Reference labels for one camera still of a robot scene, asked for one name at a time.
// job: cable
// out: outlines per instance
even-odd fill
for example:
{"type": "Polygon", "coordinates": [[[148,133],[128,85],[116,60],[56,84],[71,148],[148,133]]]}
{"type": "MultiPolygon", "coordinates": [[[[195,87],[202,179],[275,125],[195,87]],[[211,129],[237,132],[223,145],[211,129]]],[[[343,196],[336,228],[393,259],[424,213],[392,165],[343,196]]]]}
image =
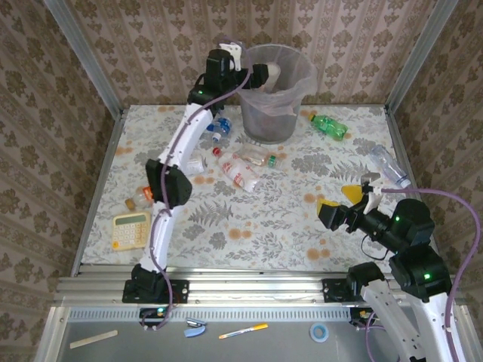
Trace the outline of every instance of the cable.
{"type": "Polygon", "coordinates": [[[183,135],[184,131],[188,128],[188,126],[191,125],[192,120],[200,113],[201,111],[207,109],[210,107],[212,104],[215,104],[216,102],[220,102],[221,100],[224,100],[236,92],[238,92],[240,89],[242,89],[245,84],[248,82],[248,79],[250,78],[250,74],[253,72],[253,66],[251,64],[251,58],[250,54],[247,52],[247,49],[245,46],[239,42],[239,41],[233,41],[229,38],[226,38],[228,41],[233,42],[241,47],[241,49],[244,51],[245,54],[247,54],[248,58],[248,71],[247,75],[245,76],[245,79],[243,82],[236,87],[234,90],[231,90],[227,94],[224,94],[223,96],[220,96],[218,98],[215,98],[214,100],[211,100],[210,102],[204,104],[202,107],[196,109],[186,120],[185,124],[181,128],[181,131],[178,133],[177,137],[173,141],[173,145],[171,146],[171,149],[169,150],[168,156],[166,156],[166,161],[165,164],[163,165],[163,168],[161,170],[161,192],[163,196],[163,202],[165,204],[165,208],[160,210],[158,215],[156,215],[154,221],[152,222],[152,227],[151,227],[151,234],[150,234],[150,240],[149,240],[149,254],[151,256],[152,263],[155,265],[155,267],[159,270],[159,272],[162,274],[163,278],[166,281],[166,284],[168,285],[168,292],[169,292],[169,303],[168,303],[168,309],[166,310],[165,317],[163,318],[163,321],[160,322],[159,324],[153,326],[153,330],[158,330],[161,327],[163,327],[167,322],[168,322],[168,317],[171,313],[171,309],[173,308],[173,287],[171,286],[171,282],[169,280],[168,274],[166,271],[163,270],[163,268],[158,264],[158,261],[156,260],[156,257],[154,255],[154,230],[156,229],[156,226],[158,225],[159,218],[163,213],[167,213],[169,217],[171,217],[171,209],[169,206],[169,200],[168,200],[168,193],[166,191],[166,170],[168,169],[168,163],[169,161],[173,158],[173,153],[174,150],[176,149],[177,144],[179,143],[181,136],[183,135]]]}
{"type": "Polygon", "coordinates": [[[389,249],[388,249],[388,250],[386,250],[386,253],[384,254],[384,256],[383,256],[382,258],[376,258],[376,257],[374,257],[374,256],[371,256],[371,255],[367,254],[367,253],[364,251],[364,248],[362,247],[362,246],[364,245],[364,240],[366,239],[366,237],[367,237],[367,236],[369,236],[369,235],[365,235],[365,236],[362,238],[362,241],[361,241],[361,252],[362,252],[364,255],[366,255],[366,257],[367,257],[367,258],[371,258],[372,260],[377,260],[378,262],[382,262],[382,261],[383,261],[383,260],[386,258],[387,254],[388,254],[388,252],[389,252],[389,249]]]}
{"type": "MultiPolygon", "coordinates": [[[[384,326],[374,326],[374,325],[372,325],[372,326],[368,327],[367,324],[363,324],[362,322],[359,322],[359,321],[355,321],[355,322],[357,323],[358,330],[367,330],[367,329],[369,329],[369,330],[384,330],[384,331],[386,330],[386,328],[384,328],[384,326]]],[[[369,344],[366,345],[366,348],[368,348],[368,354],[370,355],[369,358],[371,358],[372,353],[371,353],[371,349],[368,346],[369,346],[369,344]]],[[[398,356],[398,360],[396,362],[401,362],[401,358],[399,356],[398,356]]]]}
{"type": "Polygon", "coordinates": [[[463,275],[466,267],[468,266],[476,250],[478,249],[478,244],[480,242],[480,237],[481,237],[481,223],[480,223],[478,214],[476,210],[473,208],[473,206],[471,206],[466,200],[451,192],[435,190],[435,189],[382,189],[381,191],[389,194],[419,192],[420,194],[434,194],[434,195],[446,196],[448,198],[452,198],[453,200],[458,201],[464,207],[466,207],[468,211],[471,213],[471,215],[473,216],[473,219],[475,220],[475,227],[476,227],[475,240],[473,241],[473,245],[469,249],[468,255],[466,255],[466,258],[463,260],[463,263],[461,264],[460,268],[456,273],[456,276],[454,277],[453,286],[451,287],[450,294],[448,296],[448,300],[446,301],[446,308],[445,308],[445,333],[446,333],[446,339],[448,340],[448,347],[450,349],[450,353],[451,353],[451,357],[453,358],[453,361],[459,362],[460,359],[458,358],[456,348],[454,347],[453,336],[451,335],[451,308],[453,306],[458,285],[460,284],[460,281],[461,281],[461,276],[463,275]]]}
{"type": "Polygon", "coordinates": [[[365,324],[365,349],[368,351],[368,356],[371,362],[376,362],[376,360],[374,359],[374,356],[372,355],[371,347],[369,346],[369,330],[371,329],[371,321],[375,314],[376,314],[375,311],[370,313],[368,321],[365,324]]]}

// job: orange marker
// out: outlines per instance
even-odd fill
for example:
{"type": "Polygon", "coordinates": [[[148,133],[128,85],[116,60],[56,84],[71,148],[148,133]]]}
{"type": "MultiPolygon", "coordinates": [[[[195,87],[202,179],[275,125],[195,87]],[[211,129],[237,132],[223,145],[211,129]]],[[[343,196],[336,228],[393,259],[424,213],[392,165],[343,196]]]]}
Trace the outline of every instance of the orange marker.
{"type": "Polygon", "coordinates": [[[243,334],[246,332],[253,332],[254,330],[264,330],[265,328],[268,328],[269,325],[267,323],[264,324],[258,324],[256,326],[250,327],[250,328],[245,328],[243,330],[236,330],[235,332],[230,332],[227,334],[222,334],[221,336],[218,336],[218,339],[225,339],[228,337],[233,337],[237,336],[238,334],[243,334]]]}

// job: plastic bucket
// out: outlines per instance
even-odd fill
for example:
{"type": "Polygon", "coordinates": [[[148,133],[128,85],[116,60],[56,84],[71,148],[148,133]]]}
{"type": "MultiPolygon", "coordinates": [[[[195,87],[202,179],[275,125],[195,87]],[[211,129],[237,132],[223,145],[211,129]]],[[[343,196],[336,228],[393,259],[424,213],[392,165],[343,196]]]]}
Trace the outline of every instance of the plastic bucket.
{"type": "Polygon", "coordinates": [[[286,45],[263,44],[247,52],[253,64],[276,63],[280,76],[271,93],[239,91],[245,133],[260,143],[284,142],[295,130],[302,99],[317,91],[317,68],[286,45]]]}

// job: blue tape roll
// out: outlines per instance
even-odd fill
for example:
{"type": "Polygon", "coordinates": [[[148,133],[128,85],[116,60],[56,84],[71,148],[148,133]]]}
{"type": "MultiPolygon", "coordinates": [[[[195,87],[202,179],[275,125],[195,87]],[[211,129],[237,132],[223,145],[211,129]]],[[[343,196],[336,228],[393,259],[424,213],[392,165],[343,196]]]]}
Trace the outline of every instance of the blue tape roll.
{"type": "Polygon", "coordinates": [[[314,323],[310,327],[310,337],[314,342],[325,342],[329,338],[329,329],[324,324],[314,323]]]}

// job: calculator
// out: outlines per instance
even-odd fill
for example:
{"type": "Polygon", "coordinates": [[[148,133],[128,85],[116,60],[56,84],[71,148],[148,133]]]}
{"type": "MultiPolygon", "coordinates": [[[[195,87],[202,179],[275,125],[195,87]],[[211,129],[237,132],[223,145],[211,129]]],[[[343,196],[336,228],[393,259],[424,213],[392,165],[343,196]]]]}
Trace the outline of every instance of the calculator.
{"type": "Polygon", "coordinates": [[[149,237],[151,214],[125,213],[112,220],[112,248],[123,251],[144,247],[149,237]]]}

